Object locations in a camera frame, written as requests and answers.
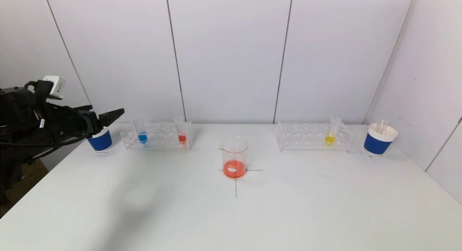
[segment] yellow liquid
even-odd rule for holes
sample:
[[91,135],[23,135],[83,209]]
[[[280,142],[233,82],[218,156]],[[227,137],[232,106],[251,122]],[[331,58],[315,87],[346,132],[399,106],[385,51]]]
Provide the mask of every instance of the yellow liquid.
[[326,144],[328,146],[332,146],[335,142],[335,135],[334,134],[326,134]]

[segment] glass beaker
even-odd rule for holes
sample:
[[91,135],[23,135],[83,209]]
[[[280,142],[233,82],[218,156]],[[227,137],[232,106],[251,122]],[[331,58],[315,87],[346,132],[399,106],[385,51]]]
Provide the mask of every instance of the glass beaker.
[[186,144],[186,122],[182,116],[177,116],[173,119],[175,123],[176,132],[178,133],[178,140],[182,144]]
[[329,128],[326,132],[326,144],[328,146],[332,146],[334,144],[335,136],[337,135],[341,121],[342,119],[337,116],[330,117]]
[[223,152],[223,172],[231,178],[238,178],[247,171],[247,141],[241,136],[233,136],[221,142]]

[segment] test tube rack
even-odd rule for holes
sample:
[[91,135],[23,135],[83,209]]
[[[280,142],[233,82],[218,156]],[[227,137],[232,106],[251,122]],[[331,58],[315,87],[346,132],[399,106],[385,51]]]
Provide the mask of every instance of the test tube rack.
[[185,122],[186,142],[180,143],[175,123],[157,122],[144,123],[147,141],[141,143],[138,133],[133,126],[121,131],[122,141],[126,149],[152,149],[157,151],[189,150],[193,142],[193,128],[191,122]]
[[348,152],[353,142],[353,132],[340,123],[335,142],[328,146],[326,133],[329,123],[278,123],[277,141],[284,150],[330,150]]

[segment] floor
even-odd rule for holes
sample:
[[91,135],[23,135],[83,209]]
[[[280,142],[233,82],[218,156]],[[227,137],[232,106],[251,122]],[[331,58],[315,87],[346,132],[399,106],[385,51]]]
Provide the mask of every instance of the floor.
[[23,180],[13,185],[13,188],[5,192],[10,200],[6,205],[0,205],[0,217],[3,217],[30,189],[32,189],[45,175],[48,170],[40,160],[30,166],[23,166]]

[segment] orange liquid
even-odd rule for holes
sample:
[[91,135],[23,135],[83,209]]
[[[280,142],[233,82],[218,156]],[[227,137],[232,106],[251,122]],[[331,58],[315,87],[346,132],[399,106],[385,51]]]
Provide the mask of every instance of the orange liquid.
[[184,134],[178,135],[178,140],[180,141],[180,143],[186,144],[186,135]]
[[239,178],[246,172],[245,164],[236,160],[230,160],[223,166],[223,172],[231,178]]

